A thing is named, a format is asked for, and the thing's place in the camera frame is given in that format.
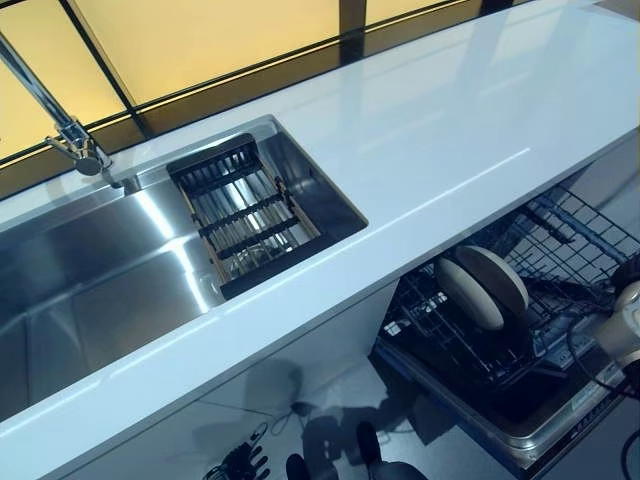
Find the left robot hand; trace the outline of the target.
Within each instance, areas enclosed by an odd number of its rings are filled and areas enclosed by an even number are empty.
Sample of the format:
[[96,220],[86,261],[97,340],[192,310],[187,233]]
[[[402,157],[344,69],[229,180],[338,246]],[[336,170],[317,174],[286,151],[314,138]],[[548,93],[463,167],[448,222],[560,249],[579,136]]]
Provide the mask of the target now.
[[259,444],[244,442],[229,452],[222,462],[210,468],[203,480],[264,480],[271,470],[268,457]]

